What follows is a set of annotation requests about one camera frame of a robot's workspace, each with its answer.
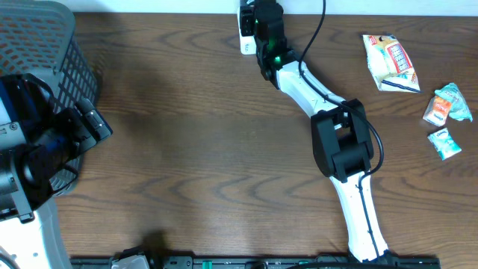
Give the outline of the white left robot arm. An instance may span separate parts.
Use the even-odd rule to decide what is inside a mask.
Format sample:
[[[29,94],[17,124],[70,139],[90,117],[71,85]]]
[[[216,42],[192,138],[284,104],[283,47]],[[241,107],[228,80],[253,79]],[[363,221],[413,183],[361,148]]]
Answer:
[[[50,86],[1,77],[1,267],[70,268],[51,180],[113,134],[89,99],[55,113]]]

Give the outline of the orange juice carton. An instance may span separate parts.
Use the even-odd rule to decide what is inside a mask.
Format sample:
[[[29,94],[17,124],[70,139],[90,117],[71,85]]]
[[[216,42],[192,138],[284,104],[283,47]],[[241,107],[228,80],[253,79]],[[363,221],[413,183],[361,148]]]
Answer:
[[[423,119],[435,126],[443,126],[446,123],[452,103],[439,96],[434,96],[425,110]]]

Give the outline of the teal snack packet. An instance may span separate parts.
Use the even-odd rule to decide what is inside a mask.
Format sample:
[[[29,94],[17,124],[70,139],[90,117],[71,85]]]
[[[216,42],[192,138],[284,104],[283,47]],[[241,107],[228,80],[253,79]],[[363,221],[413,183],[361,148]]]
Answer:
[[[452,104],[449,116],[458,121],[473,121],[471,110],[461,94],[459,87],[455,83],[449,83],[439,90],[435,90],[435,95]]]

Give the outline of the teal white drink carton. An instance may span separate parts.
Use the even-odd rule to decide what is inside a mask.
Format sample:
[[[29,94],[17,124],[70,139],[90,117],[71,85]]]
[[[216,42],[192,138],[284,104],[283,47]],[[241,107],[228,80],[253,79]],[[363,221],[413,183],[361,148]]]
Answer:
[[[441,160],[444,161],[462,151],[462,148],[451,137],[448,128],[440,129],[427,136]]]

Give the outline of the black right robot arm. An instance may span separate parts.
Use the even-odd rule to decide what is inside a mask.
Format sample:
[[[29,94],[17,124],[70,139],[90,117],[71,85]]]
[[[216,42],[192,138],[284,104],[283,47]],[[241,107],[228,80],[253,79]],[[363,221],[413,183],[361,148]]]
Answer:
[[[312,153],[320,172],[335,187],[348,231],[351,256],[360,263],[385,263],[388,245],[380,232],[370,191],[373,143],[378,132],[364,106],[334,94],[308,69],[285,36],[284,10],[277,1],[241,1],[240,50],[255,55],[261,74],[309,117]]]

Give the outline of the white blue snack bag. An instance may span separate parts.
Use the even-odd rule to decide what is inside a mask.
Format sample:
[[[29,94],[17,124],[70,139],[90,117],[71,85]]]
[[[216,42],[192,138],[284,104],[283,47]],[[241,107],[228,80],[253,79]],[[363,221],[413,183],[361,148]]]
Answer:
[[[412,61],[394,35],[362,36],[367,67],[379,91],[420,93]]]

